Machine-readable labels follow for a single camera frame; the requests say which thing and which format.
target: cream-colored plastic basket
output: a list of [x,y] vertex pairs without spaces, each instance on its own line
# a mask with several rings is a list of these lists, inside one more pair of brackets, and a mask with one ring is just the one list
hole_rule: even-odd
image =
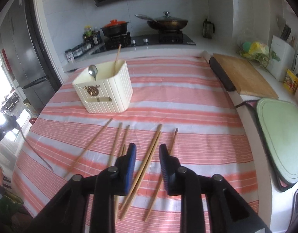
[[118,60],[116,64],[114,61],[110,61],[95,66],[98,70],[96,81],[89,74],[87,67],[72,82],[87,112],[117,113],[125,111],[133,94],[126,61]]

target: red pot lid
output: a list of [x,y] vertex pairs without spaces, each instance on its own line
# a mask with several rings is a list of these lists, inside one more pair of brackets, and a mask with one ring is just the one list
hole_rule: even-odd
[[109,26],[114,26],[114,25],[119,25],[119,24],[123,24],[126,23],[125,21],[117,21],[115,20],[111,20],[109,24],[106,24],[104,27],[109,27]]

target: stove burner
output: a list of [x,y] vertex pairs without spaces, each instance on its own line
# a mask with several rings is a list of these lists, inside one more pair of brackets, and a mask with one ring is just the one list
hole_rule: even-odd
[[131,34],[127,32],[126,34],[106,38],[104,42],[107,51],[118,49],[120,44],[122,47],[127,47],[131,45]]
[[159,31],[160,43],[182,44],[182,31]]

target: wooden cutting board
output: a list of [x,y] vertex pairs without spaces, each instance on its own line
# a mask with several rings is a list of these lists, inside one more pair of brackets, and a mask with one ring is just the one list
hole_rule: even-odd
[[249,61],[216,53],[214,58],[220,63],[239,94],[278,99],[270,84]]

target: striped tablecloth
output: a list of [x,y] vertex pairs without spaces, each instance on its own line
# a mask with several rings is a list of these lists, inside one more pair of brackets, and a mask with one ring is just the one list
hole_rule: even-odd
[[[160,143],[167,146],[171,144],[175,129],[179,128],[173,155],[182,165],[204,176],[223,175],[257,211],[257,179],[248,139],[232,101],[209,64],[203,58],[187,56],[144,57],[128,60],[127,64],[134,93],[124,113],[86,112],[71,85],[76,72],[40,114],[27,138],[51,164],[54,173],[24,144],[12,179],[13,188],[30,213],[36,216],[66,183],[63,179],[66,169],[111,117],[114,121],[68,179],[73,174],[87,177],[105,169],[120,122],[123,128],[131,126],[127,144],[137,145],[136,173],[157,125],[162,123]],[[123,135],[121,132],[118,145]],[[163,186],[148,221],[142,221],[160,172],[156,150],[125,220],[118,220],[116,224],[117,232],[179,232],[180,197],[168,197]],[[203,203],[208,229],[205,200]]]

